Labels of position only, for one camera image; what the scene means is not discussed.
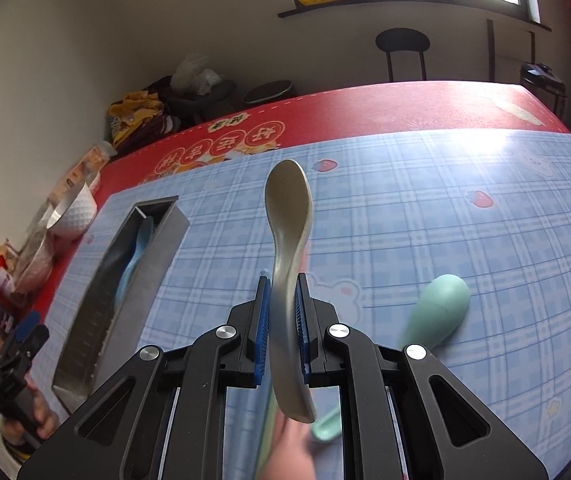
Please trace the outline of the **person's left hand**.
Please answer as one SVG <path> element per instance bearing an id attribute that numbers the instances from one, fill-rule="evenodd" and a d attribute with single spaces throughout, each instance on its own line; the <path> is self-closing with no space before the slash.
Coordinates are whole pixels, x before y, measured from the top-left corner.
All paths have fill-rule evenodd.
<path id="1" fill-rule="evenodd" d="M 28 391 L 32 397 L 36 434 L 41 439 L 46 440 L 59 428 L 59 416 L 51 409 L 36 383 L 31 378 L 28 378 L 26 381 L 28 382 Z M 25 441 L 24 427 L 17 420 L 5 417 L 1 419 L 0 434 L 6 450 L 20 464 L 23 464 L 34 453 L 35 448 Z"/>

